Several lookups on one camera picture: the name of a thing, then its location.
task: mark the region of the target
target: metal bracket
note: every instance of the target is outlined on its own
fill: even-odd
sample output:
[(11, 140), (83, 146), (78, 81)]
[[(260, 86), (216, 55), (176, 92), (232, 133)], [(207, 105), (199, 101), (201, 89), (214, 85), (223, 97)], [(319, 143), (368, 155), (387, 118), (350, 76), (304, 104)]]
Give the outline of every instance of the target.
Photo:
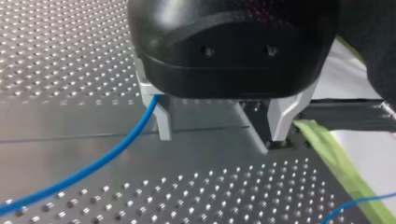
[(172, 139), (171, 116), (170, 116), (170, 98), (162, 91), (155, 88), (147, 79), (143, 62), (134, 57), (134, 66), (136, 67), (137, 80), (139, 82), (140, 92), (142, 94), (143, 104), (149, 106), (154, 95), (161, 95), (160, 101), (154, 110), (154, 116), (157, 118), (158, 131), (163, 141)]
[(285, 141), (293, 119), (311, 102), (318, 79), (304, 91), (287, 98), (271, 100), (267, 118), (272, 141)]

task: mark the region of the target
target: blue cable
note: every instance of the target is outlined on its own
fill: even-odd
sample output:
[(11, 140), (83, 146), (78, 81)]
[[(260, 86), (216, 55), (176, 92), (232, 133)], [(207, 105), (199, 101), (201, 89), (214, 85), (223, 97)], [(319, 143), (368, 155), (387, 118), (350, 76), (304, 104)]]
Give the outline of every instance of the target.
[(355, 206), (359, 203), (368, 203), (372, 201), (380, 201), (388, 198), (396, 197), (396, 192), (390, 193), (390, 194), (385, 194), (385, 195), (380, 195), (380, 196), (374, 196), (374, 197), (367, 197), (367, 198), (360, 198), (357, 200), (350, 201), (349, 203), (344, 203), (343, 205), (339, 206), (337, 209), (333, 210), (330, 212), (329, 215), (327, 215), (323, 221), (321, 222), (322, 224), (327, 224), (332, 218), (337, 216), (341, 210), (346, 210), (352, 206)]
[(4, 216), (7, 213), (20, 210), (24, 206), (28, 206), (33, 203), (37, 203), (45, 198), (48, 198), (64, 189), (69, 188), (70, 186), (76, 184), (80, 180), (84, 179), (85, 177), (93, 174), (110, 161), (114, 160), (117, 156), (121, 154), (135, 139), (136, 137), (142, 132), (146, 124), (149, 122), (149, 118), (151, 117), (156, 104), (158, 103), (158, 96), (154, 96), (152, 98), (151, 103), (148, 106), (147, 111), (143, 115), (143, 118), (137, 123), (134, 129), (125, 137), (125, 139), (120, 142), (116, 147), (111, 149), (104, 157), (99, 159), (98, 161), (88, 165), (87, 167), (83, 168), (79, 172), (70, 175), (65, 180), (49, 187), (47, 189), (42, 189), (36, 193), (33, 193), (25, 198), (17, 200), (14, 203), (10, 204), (1, 204), (0, 205), (0, 217)]

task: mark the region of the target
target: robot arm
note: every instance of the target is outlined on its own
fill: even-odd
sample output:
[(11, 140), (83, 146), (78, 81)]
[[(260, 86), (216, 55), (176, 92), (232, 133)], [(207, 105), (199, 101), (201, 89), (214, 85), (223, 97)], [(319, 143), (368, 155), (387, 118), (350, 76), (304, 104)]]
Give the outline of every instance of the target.
[[(272, 140), (283, 141), (315, 90), (338, 1), (130, 0), (128, 15), (144, 102), (153, 94), (273, 99)], [(161, 105), (160, 133), (170, 139)]]

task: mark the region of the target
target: mounting hole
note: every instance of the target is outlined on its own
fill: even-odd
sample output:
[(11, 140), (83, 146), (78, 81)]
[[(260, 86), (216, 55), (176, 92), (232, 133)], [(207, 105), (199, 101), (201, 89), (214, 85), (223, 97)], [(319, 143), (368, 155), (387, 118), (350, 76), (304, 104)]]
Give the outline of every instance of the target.
[(204, 54), (206, 58), (212, 58), (215, 55), (216, 51), (211, 46), (202, 46), (201, 53)]

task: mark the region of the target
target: white surface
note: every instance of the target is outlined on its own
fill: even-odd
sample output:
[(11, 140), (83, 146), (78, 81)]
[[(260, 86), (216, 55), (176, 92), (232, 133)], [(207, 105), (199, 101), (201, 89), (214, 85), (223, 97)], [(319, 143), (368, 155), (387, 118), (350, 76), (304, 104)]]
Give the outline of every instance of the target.
[[(376, 195), (396, 191), (396, 134), (333, 131), (332, 135)], [(383, 201), (396, 216), (396, 198)]]
[(366, 67), (338, 40), (323, 66), (314, 99), (380, 99), (367, 80)]
[[(314, 99), (380, 99), (367, 80), (366, 68), (340, 42), (322, 69)], [(396, 133), (332, 131), (332, 135), (376, 195), (396, 191)], [(396, 198), (383, 201), (396, 216)]]

